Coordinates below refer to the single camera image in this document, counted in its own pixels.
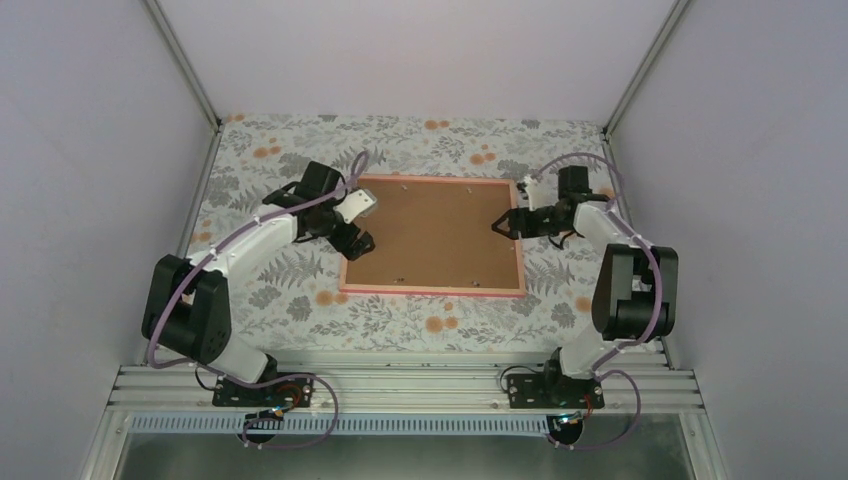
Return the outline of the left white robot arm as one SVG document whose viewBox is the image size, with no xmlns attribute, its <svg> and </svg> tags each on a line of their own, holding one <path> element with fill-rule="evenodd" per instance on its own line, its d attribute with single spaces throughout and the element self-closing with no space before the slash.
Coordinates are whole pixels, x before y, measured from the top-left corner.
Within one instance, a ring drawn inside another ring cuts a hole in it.
<svg viewBox="0 0 848 480">
<path fill-rule="evenodd" d="M 311 161 L 300 180 L 267 195 L 218 244 L 185 258 L 162 257 L 141 327 L 148 366 L 193 363 L 238 385 L 252 404 L 270 402 L 278 391 L 276 361 L 233 332 L 230 284 L 288 245 L 323 239 L 348 261 L 372 252 L 373 237 L 354 223 L 377 207 L 357 185 L 368 160 L 368 152 L 358 153 L 349 175 Z"/>
</svg>

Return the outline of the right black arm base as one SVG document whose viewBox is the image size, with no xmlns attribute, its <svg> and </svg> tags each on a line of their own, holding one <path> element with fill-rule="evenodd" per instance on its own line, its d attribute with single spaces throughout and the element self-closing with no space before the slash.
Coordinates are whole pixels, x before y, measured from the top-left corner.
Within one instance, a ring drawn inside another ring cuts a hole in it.
<svg viewBox="0 0 848 480">
<path fill-rule="evenodd" d="M 545 420 L 547 436 L 555 446 L 574 447 L 587 419 L 606 406 L 603 388 L 594 379 L 530 369 L 526 373 L 510 370 L 501 374 L 499 386 L 512 409 L 557 410 Z"/>
</svg>

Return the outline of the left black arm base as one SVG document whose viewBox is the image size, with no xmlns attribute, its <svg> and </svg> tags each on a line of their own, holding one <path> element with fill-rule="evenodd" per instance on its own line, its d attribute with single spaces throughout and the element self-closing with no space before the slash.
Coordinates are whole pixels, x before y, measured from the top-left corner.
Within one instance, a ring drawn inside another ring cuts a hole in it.
<svg viewBox="0 0 848 480">
<path fill-rule="evenodd" d="M 314 387 L 314 380 L 309 378 L 287 380 L 259 389 L 246 388 L 220 378 L 213 387 L 212 405 L 251 410 L 236 432 L 237 437 L 242 439 L 244 426 L 252 420 L 266 419 L 253 430 L 268 430 L 272 428 L 274 419 L 283 420 L 288 412 L 309 407 Z"/>
</svg>

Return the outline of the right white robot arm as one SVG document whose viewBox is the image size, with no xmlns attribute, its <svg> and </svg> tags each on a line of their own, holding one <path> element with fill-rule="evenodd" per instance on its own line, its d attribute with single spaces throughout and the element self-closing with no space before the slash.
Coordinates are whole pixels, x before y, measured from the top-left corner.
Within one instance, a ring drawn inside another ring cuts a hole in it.
<svg viewBox="0 0 848 480">
<path fill-rule="evenodd" d="M 591 300 L 592 324 L 548 362 L 544 399 L 565 407 L 580 393 L 579 380 L 597 380 L 602 365 L 631 347 L 669 335 L 676 323 L 679 256 L 638 234 L 613 199 L 595 192 L 585 166 L 557 173 L 557 200 L 539 201 L 539 183 L 525 177 L 518 190 L 526 205 L 504 212 L 491 225 L 511 240 L 576 235 L 601 257 Z"/>
</svg>

